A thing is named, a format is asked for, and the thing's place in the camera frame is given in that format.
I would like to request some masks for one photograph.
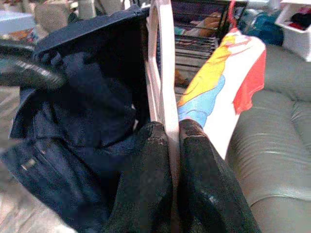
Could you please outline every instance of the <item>white drying rack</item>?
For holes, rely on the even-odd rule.
[[[148,29],[148,57],[145,57],[146,83],[151,121],[164,125],[168,138],[173,179],[172,214],[176,214],[179,175],[179,123],[174,92],[175,40],[170,0],[151,0]],[[157,32],[161,48],[161,73],[156,63]]]

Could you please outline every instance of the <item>white storage box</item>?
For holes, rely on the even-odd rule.
[[[287,25],[291,17],[299,13],[300,8],[311,8],[311,0],[283,0],[282,3],[286,5],[277,18],[276,25],[282,27],[284,31],[283,47],[311,62],[311,25],[306,30]]]

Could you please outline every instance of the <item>dark blue jeans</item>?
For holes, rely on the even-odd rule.
[[[56,138],[24,141],[1,160],[69,226],[80,233],[100,232],[113,207],[119,165],[134,137],[102,149],[75,148]]]

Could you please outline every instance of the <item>red fabric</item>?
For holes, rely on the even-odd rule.
[[[297,29],[300,29],[300,30],[304,30],[304,27],[300,26],[300,24],[298,24],[298,23],[291,23],[288,26],[291,26],[293,28],[297,28]]]
[[[255,92],[264,87],[264,73],[266,67],[266,50],[254,63],[241,84],[234,100],[233,105],[236,114],[249,110],[252,104],[252,96]]]
[[[235,5],[235,1],[236,0],[231,0],[231,3],[229,5],[229,11],[228,11],[228,18],[229,18],[229,22],[232,24],[233,28],[237,27],[237,21],[234,18],[234,5]]]

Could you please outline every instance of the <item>gray leather couch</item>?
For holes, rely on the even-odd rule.
[[[226,159],[263,233],[311,232],[311,63],[267,47],[265,88]]]

